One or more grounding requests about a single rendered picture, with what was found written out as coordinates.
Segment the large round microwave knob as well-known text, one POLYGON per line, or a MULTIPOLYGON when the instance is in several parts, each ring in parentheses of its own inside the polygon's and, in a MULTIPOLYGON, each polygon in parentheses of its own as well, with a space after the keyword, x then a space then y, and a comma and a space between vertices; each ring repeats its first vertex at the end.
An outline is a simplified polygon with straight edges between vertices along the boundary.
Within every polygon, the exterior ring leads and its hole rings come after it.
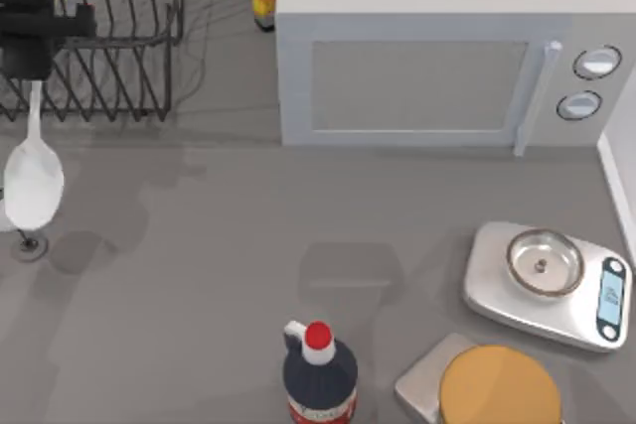
POLYGON ((621 52, 613 46, 602 46, 581 52, 573 62, 574 74, 584 80, 597 80, 611 75, 622 62, 621 52))

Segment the small round microwave knob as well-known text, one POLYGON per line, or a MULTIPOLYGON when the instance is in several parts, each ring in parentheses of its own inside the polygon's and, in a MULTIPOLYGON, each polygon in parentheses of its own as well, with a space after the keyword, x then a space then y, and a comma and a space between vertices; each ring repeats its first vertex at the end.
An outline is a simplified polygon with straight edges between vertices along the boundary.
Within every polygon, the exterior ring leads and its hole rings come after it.
POLYGON ((601 105, 601 96, 586 90, 563 97, 556 106, 556 114, 565 121, 581 121, 592 117, 601 105))

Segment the dark bottle red cap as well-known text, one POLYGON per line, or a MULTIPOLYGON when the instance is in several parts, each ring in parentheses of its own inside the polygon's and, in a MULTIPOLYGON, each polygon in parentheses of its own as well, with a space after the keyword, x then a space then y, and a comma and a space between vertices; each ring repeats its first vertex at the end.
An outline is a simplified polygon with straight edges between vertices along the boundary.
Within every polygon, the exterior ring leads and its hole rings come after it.
POLYGON ((322 321, 290 321, 283 333, 287 353, 282 380, 293 422, 351 424, 359 377, 351 349, 322 321))

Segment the microwave oven door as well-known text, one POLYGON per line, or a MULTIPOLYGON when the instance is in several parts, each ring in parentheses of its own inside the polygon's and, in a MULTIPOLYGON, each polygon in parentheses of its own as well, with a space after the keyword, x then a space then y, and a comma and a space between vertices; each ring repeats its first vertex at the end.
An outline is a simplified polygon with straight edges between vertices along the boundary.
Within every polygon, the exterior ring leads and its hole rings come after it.
POLYGON ((559 14, 280 14, 283 142, 510 147, 570 24, 559 14))

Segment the grey square scale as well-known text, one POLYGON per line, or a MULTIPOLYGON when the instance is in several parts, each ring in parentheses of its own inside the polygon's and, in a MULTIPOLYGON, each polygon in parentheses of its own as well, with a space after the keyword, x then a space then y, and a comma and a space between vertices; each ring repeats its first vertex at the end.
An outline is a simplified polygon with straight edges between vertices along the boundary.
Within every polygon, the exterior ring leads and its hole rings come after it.
POLYGON ((456 333, 444 337, 397 379, 397 399, 426 424, 442 424, 438 402, 442 374, 455 357, 476 346, 483 345, 456 333))

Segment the steel round bowl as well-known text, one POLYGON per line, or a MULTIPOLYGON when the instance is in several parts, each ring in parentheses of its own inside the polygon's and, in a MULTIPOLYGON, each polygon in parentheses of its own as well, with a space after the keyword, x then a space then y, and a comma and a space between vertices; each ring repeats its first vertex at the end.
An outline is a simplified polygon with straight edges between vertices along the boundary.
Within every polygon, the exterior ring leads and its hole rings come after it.
POLYGON ((546 298, 571 294, 585 274, 580 248, 564 234, 547 228, 516 234, 507 245, 506 262, 518 285, 546 298))

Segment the orange round disc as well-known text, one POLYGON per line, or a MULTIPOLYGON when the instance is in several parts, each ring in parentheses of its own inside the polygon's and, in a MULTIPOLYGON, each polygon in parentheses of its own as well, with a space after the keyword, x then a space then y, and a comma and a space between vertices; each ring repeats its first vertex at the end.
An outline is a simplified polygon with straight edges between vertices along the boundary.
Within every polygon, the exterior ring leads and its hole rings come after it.
POLYGON ((444 370, 442 424, 563 424, 560 390, 531 356, 498 345, 472 347, 444 370))

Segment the silver kitchen scale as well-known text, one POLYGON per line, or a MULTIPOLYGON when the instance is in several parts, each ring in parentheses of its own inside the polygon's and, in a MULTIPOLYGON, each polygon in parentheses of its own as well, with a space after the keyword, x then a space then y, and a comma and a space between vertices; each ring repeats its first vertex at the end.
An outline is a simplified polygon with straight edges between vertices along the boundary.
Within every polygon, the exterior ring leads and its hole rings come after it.
POLYGON ((531 228, 490 221, 475 233, 463 280, 463 296, 474 311, 506 326, 597 353, 619 350, 629 331, 634 274, 618 253, 565 235, 585 260, 582 282, 561 298, 536 296, 511 277, 509 241, 531 228))

